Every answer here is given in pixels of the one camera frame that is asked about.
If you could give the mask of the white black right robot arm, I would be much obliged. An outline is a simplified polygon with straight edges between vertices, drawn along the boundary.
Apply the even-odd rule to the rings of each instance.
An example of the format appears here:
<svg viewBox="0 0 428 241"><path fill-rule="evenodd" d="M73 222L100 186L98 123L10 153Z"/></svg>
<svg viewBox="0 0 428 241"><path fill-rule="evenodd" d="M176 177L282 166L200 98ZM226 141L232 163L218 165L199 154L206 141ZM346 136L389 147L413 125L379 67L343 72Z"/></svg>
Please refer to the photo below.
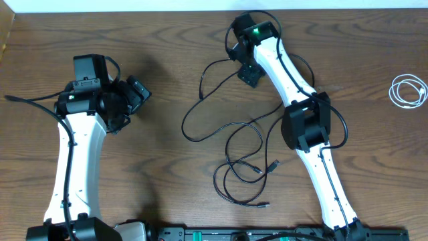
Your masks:
<svg viewBox="0 0 428 241"><path fill-rule="evenodd" d="M256 23L246 11L231 24L237 44L227 53L241 62L239 78L255 86L268 76L285 107L281 133L286 145L304 163L322 210L326 229L334 240L368 240L366 230L349 204L332 160L331 115L340 113L325 92L318 93L299 73L281 40L276 18Z"/></svg>

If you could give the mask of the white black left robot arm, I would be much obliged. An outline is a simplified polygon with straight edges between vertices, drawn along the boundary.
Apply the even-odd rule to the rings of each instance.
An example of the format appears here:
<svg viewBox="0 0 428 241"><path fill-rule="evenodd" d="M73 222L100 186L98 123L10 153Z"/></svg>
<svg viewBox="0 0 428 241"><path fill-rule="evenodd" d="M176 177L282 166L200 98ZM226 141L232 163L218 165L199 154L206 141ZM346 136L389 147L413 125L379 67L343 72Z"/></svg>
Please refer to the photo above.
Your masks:
<svg viewBox="0 0 428 241"><path fill-rule="evenodd" d="M59 123L60 152L53 194L43 224L27 240L147 240L141 221L115 227L102 221L98 200L100 157L107 134L131 122L151 93L134 76L111 77L113 59L99 54L74 57L75 79L57 94L50 113Z"/></svg>

